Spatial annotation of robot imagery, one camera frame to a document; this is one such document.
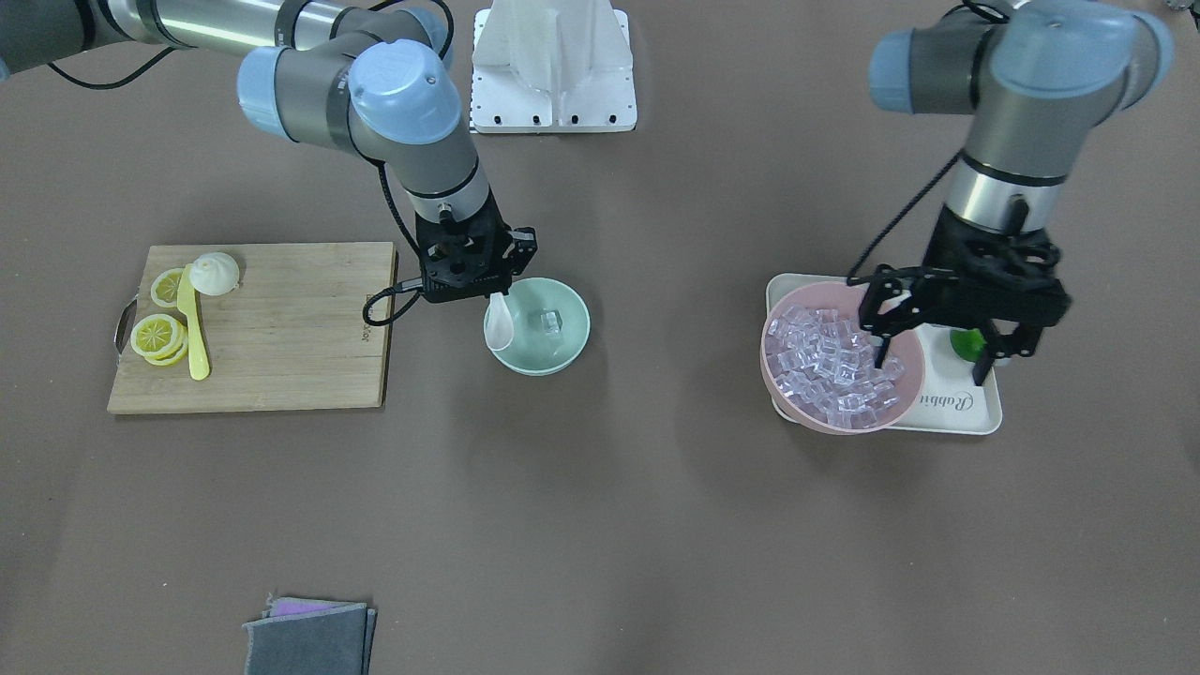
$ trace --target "blue joint cap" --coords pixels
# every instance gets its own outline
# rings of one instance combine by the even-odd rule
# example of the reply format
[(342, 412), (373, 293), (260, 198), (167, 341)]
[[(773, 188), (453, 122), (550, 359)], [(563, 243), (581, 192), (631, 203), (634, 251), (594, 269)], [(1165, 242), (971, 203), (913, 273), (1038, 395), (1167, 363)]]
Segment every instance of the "blue joint cap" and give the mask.
[(462, 102), (438, 55), (397, 40), (365, 49), (349, 76), (350, 104), (372, 131), (406, 145), (437, 143), (458, 126)]
[(912, 80), (908, 58), (912, 54), (912, 29), (883, 36), (871, 54), (868, 82), (871, 101), (881, 109), (912, 114)]
[(1158, 71), (1154, 73), (1154, 82), (1150, 83), (1150, 89), (1146, 90), (1146, 94), (1150, 94), (1163, 82), (1166, 71), (1171, 70), (1171, 64), (1175, 62), (1175, 38), (1171, 37), (1171, 29), (1166, 28), (1166, 24), (1158, 17), (1146, 12), (1130, 13), (1136, 20), (1144, 23), (1150, 32), (1154, 34), (1154, 41), (1158, 42)]
[(275, 101), (275, 66), (284, 47), (259, 47), (246, 54), (238, 68), (238, 102), (246, 119), (258, 129), (292, 139), (283, 130)]
[(1122, 76), (1136, 31), (1128, 11), (1100, 2), (1030, 2), (1009, 20), (992, 53), (991, 74), (1032, 98), (1085, 96)]
[[(409, 14), (413, 14), (413, 18), (420, 22), (421, 28), (425, 29), (425, 34), (430, 36), (430, 48), (433, 49), (434, 54), (442, 50), (442, 46), (446, 42), (446, 36), (450, 35), (449, 31), (446, 31), (446, 25), (442, 23), (442, 19), (438, 19), (433, 16), (433, 12), (426, 10), (425, 7), (410, 7), (401, 10), (401, 12), (408, 12)], [(446, 48), (446, 55), (442, 59), (442, 62), (445, 64), (446, 70), (454, 65), (452, 44)]]

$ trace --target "green object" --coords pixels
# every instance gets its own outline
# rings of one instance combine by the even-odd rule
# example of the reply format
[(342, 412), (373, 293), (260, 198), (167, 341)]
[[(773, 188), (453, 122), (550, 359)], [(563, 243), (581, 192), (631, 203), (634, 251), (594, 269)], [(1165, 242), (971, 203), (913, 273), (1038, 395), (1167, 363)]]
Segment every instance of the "green object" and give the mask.
[[(522, 279), (504, 298), (512, 313), (512, 342), (492, 350), (496, 358), (522, 375), (563, 370), (583, 351), (592, 333), (592, 316), (580, 294), (553, 279)], [(484, 313), (487, 324), (488, 311)]]
[(965, 362), (976, 363), (983, 356), (988, 342), (983, 340), (983, 333), (978, 328), (971, 330), (950, 330), (950, 347), (954, 353)]

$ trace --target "bowl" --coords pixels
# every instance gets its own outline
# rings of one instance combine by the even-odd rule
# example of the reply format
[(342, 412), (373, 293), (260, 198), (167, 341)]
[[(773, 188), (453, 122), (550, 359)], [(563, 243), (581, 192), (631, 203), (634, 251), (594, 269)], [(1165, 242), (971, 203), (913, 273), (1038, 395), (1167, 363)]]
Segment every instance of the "bowl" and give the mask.
[(785, 396), (784, 393), (779, 390), (779, 387), (775, 386), (775, 380), (770, 376), (770, 371), (767, 369), (767, 328), (770, 325), (772, 321), (782, 316), (784, 311), (792, 305), (800, 305), (812, 310), (838, 310), (838, 315), (840, 317), (850, 318), (857, 328), (858, 305), (862, 303), (863, 294), (865, 292), (865, 286), (846, 286), (845, 283), (832, 281), (802, 286), (784, 295), (779, 303), (772, 307), (770, 313), (767, 316), (767, 321), (762, 327), (762, 335), (758, 339), (758, 370), (762, 372), (762, 380), (767, 384), (767, 390), (770, 392), (772, 400), (775, 401), (775, 405), (779, 406), (779, 410), (781, 410), (784, 414), (794, 419), (799, 424), (803, 424), (809, 429), (821, 431), (822, 434), (832, 434), (835, 436), (869, 434), (892, 426), (899, 422), (901, 417), (904, 417), (904, 413), (908, 412), (920, 396), (920, 388), (925, 380), (925, 352), (920, 346), (920, 340), (917, 338), (917, 333), (913, 330), (906, 330), (896, 335), (892, 339), (892, 345), (888, 348), (888, 354), (895, 356), (905, 368), (904, 375), (901, 375), (894, 383), (899, 401), (886, 411), (883, 417), (880, 419), (880, 423), (875, 426), (868, 429), (844, 429), (814, 418), (792, 404), (791, 399)]
[[(504, 303), (512, 313), (512, 342), (492, 350), (500, 363), (521, 375), (551, 375), (563, 370), (583, 351), (592, 333), (592, 316), (583, 298), (553, 279), (522, 279), (509, 288)], [(487, 315), (484, 312), (484, 323)], [(547, 333), (542, 316), (558, 312), (559, 331)]]

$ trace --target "white tray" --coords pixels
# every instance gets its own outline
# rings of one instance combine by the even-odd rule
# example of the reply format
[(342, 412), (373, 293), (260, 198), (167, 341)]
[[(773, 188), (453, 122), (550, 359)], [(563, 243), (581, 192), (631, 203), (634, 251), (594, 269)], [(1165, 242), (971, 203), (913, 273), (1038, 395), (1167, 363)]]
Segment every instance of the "white tray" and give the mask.
[[(780, 274), (767, 283), (767, 313), (770, 313), (784, 295), (818, 281), (844, 281), (838, 276), (815, 274)], [(960, 359), (950, 348), (950, 329), (922, 324), (917, 338), (925, 350), (925, 384), (920, 389), (917, 405), (889, 426), (901, 431), (932, 431), (935, 434), (967, 434), (985, 436), (1000, 429), (1004, 418), (1000, 406), (1000, 389), (996, 387), (996, 369), (988, 375), (983, 387), (976, 387), (971, 377), (971, 364)], [(775, 401), (775, 412), (784, 414)]]

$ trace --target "pink bowl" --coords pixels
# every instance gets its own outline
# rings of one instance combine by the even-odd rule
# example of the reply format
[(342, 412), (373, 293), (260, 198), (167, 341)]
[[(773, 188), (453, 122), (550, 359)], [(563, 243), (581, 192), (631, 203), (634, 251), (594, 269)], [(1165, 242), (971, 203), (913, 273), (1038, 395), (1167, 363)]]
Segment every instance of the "pink bowl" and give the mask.
[(870, 429), (842, 429), (840, 426), (826, 424), (824, 422), (821, 422), (796, 407), (792, 405), (792, 401), (787, 399), (787, 396), (784, 396), (784, 393), (779, 390), (779, 387), (775, 386), (775, 380), (770, 376), (770, 371), (767, 369), (767, 350), (764, 347), (767, 327), (769, 327), (772, 321), (779, 318), (784, 311), (792, 305), (800, 305), (812, 310), (838, 310), (839, 316), (850, 318), (857, 327), (858, 305), (863, 300), (863, 294), (865, 292), (865, 286), (852, 287), (835, 281), (823, 281), (821, 283), (802, 286), (787, 295), (784, 295), (784, 298), (775, 304), (774, 309), (770, 310), (767, 322), (762, 325), (762, 335), (758, 339), (758, 370), (762, 372), (762, 381), (767, 384), (767, 390), (770, 392), (770, 398), (775, 401), (775, 405), (779, 406), (779, 410), (784, 411), (784, 414), (796, 422), (799, 422), (804, 426), (815, 429), (822, 434), (833, 434), (835, 436), (869, 434), (871, 431), (878, 431), (880, 429), (892, 426), (901, 417), (904, 417), (904, 413), (908, 412), (908, 408), (917, 402), (917, 398), (920, 394), (920, 386), (925, 381), (925, 351), (920, 346), (920, 340), (917, 338), (917, 333), (913, 330), (906, 330), (900, 335), (896, 335), (892, 339), (892, 346), (888, 350), (888, 354), (893, 354), (900, 359), (900, 363), (904, 364), (905, 368), (905, 374), (895, 382), (896, 396), (900, 399), (896, 405), (888, 408), (887, 414), (876, 426)]

